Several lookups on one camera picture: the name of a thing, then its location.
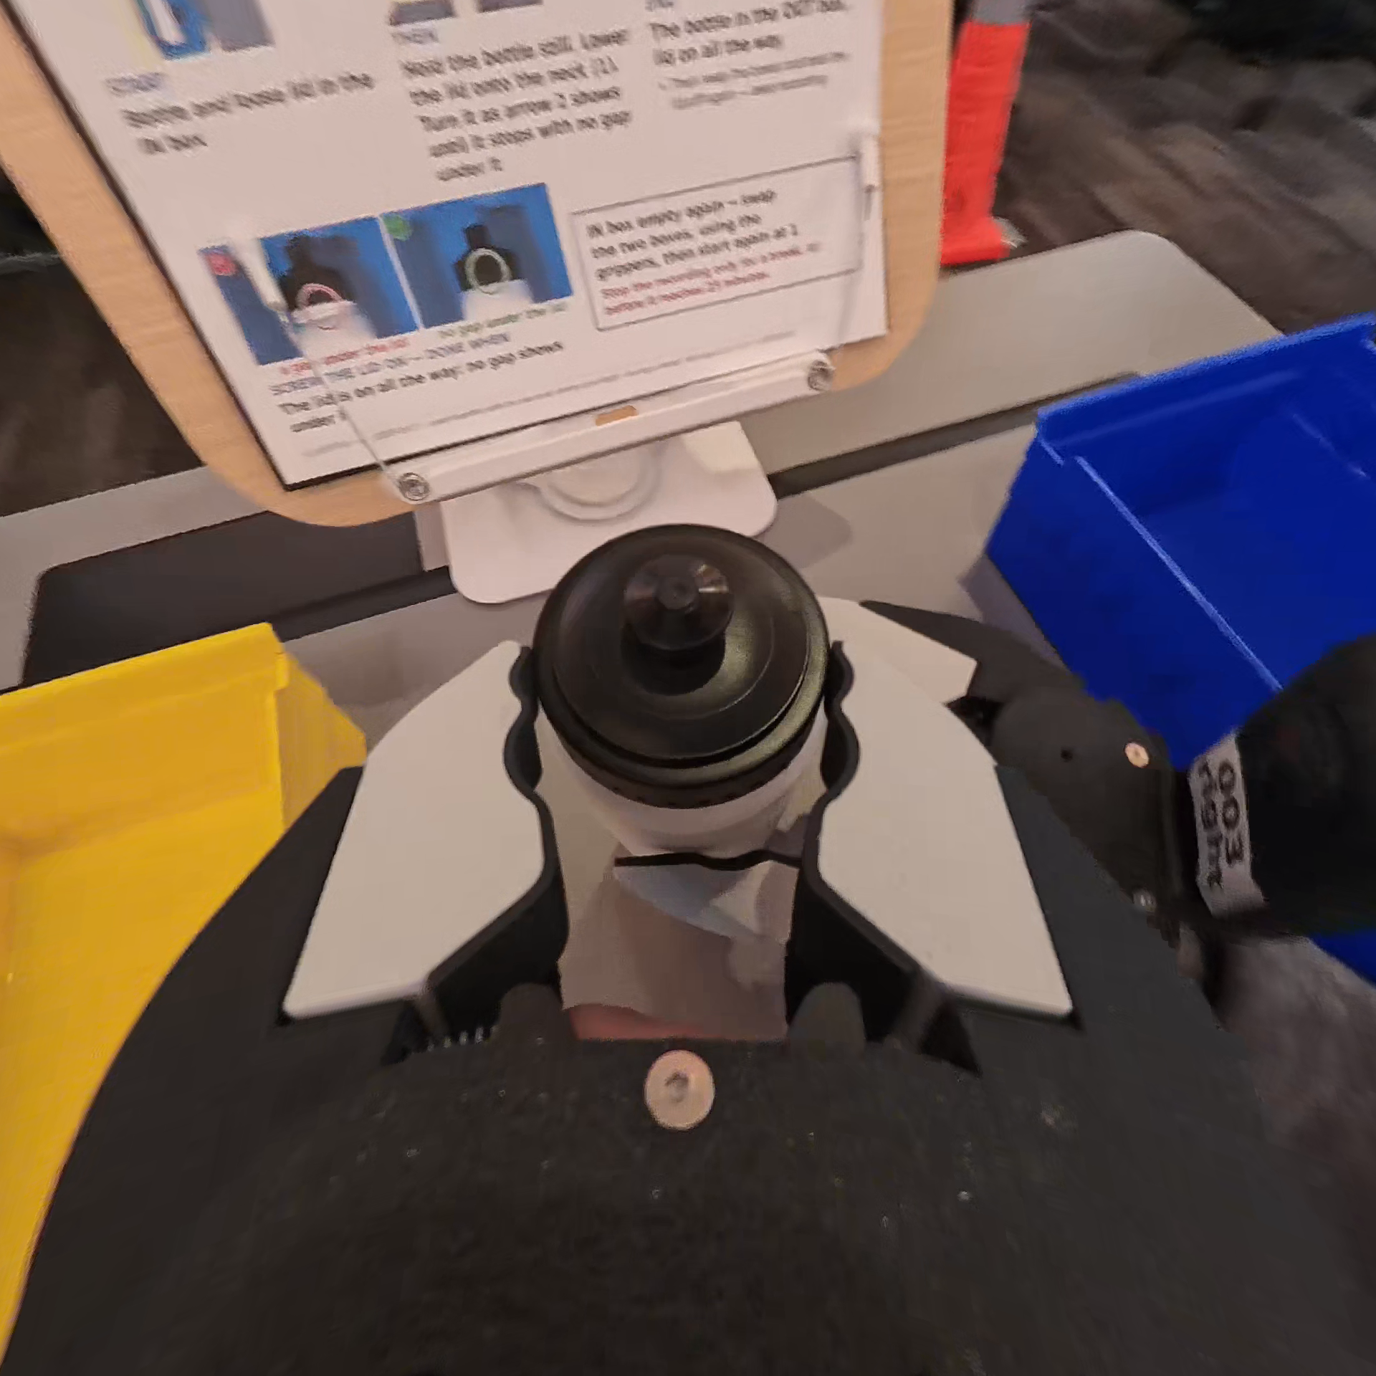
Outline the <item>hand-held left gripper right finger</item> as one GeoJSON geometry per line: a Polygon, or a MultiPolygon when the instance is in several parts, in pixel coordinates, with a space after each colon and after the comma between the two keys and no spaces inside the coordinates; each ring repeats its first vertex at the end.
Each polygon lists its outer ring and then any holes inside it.
{"type": "Polygon", "coordinates": [[[1074,1017],[986,747],[889,657],[838,641],[824,793],[807,818],[784,956],[786,1021],[850,992],[862,1036],[923,1036],[944,1008],[1074,1017]]]}

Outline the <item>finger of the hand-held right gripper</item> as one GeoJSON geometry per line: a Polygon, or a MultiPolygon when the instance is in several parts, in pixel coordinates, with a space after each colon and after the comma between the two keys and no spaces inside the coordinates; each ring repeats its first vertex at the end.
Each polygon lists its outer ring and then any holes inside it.
{"type": "Polygon", "coordinates": [[[612,877],[661,915],[717,938],[768,938],[792,928],[800,856],[754,849],[735,856],[700,852],[620,855],[612,877]]]}
{"type": "Polygon", "coordinates": [[[825,626],[850,657],[865,650],[948,707],[958,701],[1008,704],[1033,689],[1033,650],[967,615],[830,594],[825,626]]]}

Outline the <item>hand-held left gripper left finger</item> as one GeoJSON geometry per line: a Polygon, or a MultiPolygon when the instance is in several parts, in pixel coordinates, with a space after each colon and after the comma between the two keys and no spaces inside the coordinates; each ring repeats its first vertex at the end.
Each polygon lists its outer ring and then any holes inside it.
{"type": "Polygon", "coordinates": [[[412,1007],[427,1031],[496,1024],[556,983],[569,935],[537,797],[528,650],[496,643],[369,750],[282,1013],[412,1007]]]}

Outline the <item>white plastic bottle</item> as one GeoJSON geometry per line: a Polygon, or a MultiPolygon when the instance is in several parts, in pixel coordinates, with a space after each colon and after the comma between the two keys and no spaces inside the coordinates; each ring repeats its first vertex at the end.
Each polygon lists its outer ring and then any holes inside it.
{"type": "Polygon", "coordinates": [[[554,820],[569,911],[562,1003],[582,1036],[784,1036],[784,946],[717,938],[661,915],[617,884],[612,860],[754,849],[798,856],[819,801],[824,735],[825,716],[817,715],[776,779],[730,804],[678,811],[634,804],[591,781],[548,719],[537,719],[541,797],[554,820]]]}

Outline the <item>blue plastic bin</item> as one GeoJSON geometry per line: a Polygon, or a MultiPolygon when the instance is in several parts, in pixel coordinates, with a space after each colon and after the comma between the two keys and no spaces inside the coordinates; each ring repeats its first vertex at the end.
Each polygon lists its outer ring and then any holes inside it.
{"type": "Polygon", "coordinates": [[[1165,751],[1121,884],[1374,983],[1374,318],[1045,411],[986,557],[1165,751]]]}

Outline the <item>black bottle lid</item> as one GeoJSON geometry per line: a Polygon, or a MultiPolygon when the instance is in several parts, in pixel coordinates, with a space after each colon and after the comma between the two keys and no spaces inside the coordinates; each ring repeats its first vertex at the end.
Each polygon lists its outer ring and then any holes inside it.
{"type": "Polygon", "coordinates": [[[658,811],[715,807],[784,776],[828,657],[805,579],[707,524],[601,544],[544,598],[532,637],[535,695],[569,758],[658,811]]]}

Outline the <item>yellow plastic bin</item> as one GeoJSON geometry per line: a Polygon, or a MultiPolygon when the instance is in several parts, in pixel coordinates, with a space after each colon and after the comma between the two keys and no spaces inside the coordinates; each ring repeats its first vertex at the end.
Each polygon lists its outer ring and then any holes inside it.
{"type": "Polygon", "coordinates": [[[138,1017],[364,733],[266,626],[2,695],[2,1343],[138,1017]]]}

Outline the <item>wooden instruction board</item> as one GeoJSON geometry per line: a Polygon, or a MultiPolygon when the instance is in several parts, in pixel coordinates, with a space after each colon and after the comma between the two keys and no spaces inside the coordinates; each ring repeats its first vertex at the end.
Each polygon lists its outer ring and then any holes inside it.
{"type": "MultiPolygon", "coordinates": [[[[601,440],[606,451],[617,451],[784,403],[828,400],[875,381],[900,358],[937,283],[948,58],[948,3],[885,6],[878,153],[861,164],[882,174],[886,336],[790,358],[786,386],[764,385],[763,370],[744,372],[733,380],[744,389],[737,403],[598,406],[570,422],[578,444],[601,440]]],[[[346,530],[437,503],[434,495],[408,502],[392,474],[342,476],[296,492],[280,484],[111,175],[8,13],[2,13],[2,169],[186,448],[250,510],[346,530]]]]}

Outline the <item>orange traffic cone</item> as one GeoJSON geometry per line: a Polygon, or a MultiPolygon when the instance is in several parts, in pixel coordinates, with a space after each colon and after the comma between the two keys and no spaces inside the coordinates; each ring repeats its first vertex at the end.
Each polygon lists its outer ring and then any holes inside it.
{"type": "Polygon", "coordinates": [[[1031,3],[956,3],[948,72],[940,267],[1005,258],[992,205],[1019,92],[1031,3]]]}

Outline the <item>instruction board on stand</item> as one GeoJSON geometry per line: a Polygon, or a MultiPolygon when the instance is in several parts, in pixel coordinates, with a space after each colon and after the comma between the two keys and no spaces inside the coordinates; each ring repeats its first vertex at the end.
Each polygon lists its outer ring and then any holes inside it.
{"type": "Polygon", "coordinates": [[[880,3],[2,3],[284,490],[886,333],[880,3]]]}

